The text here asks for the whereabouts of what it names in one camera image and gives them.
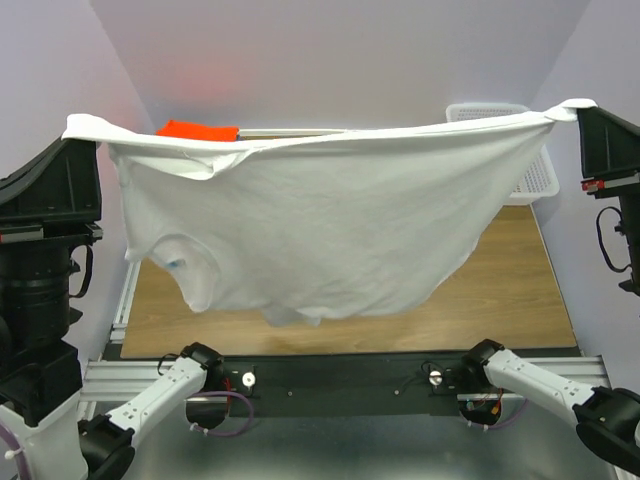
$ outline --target gray floor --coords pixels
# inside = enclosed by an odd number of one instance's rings
[[[429,416],[264,419],[231,439],[190,432],[183,414],[150,434],[127,480],[616,478],[571,428],[534,406],[487,433]]]

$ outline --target red component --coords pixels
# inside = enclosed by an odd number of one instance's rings
[[[592,192],[594,190],[600,190],[604,188],[604,180],[586,180],[582,182],[583,192]]]

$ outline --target orange cloth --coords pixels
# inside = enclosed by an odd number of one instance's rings
[[[205,125],[198,125],[197,123],[169,120],[164,127],[156,132],[156,135],[190,138],[191,140],[235,142],[239,130],[238,127],[207,127]]]

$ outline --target wooden table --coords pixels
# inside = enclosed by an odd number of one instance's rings
[[[400,315],[270,327],[257,311],[192,313],[177,284],[140,267],[123,357],[159,357],[198,341],[223,355],[573,347],[571,324],[529,207],[504,207],[476,251],[420,307]]]

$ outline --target laundry basket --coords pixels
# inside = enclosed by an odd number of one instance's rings
[[[447,122],[473,120],[476,118],[500,117],[523,113],[529,109],[512,103],[456,103],[447,107]],[[531,164],[527,173],[518,182],[506,205],[529,205],[542,197],[553,197],[560,191],[556,172],[553,170],[547,148]]]

